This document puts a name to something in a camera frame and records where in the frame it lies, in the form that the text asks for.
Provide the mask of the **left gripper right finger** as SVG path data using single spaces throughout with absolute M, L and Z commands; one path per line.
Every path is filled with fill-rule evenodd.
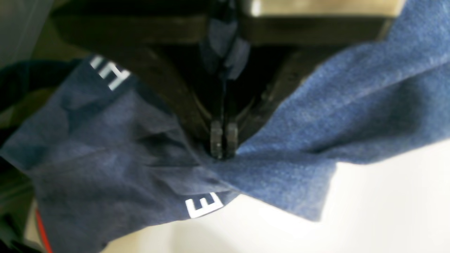
M 239 37 L 249 43 L 250 54 L 239 77 L 226 86 L 225 157 L 233 157 L 320 64 L 350 45 L 382 40 L 393 21 L 363 14 L 240 14 Z

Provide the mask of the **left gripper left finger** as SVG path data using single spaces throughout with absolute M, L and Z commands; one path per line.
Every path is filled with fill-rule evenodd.
M 224 156 L 222 120 L 203 115 L 189 70 L 193 47 L 206 35 L 206 14 L 52 14 L 70 44 L 111 59 L 136 74 L 166 101 L 185 130 Z

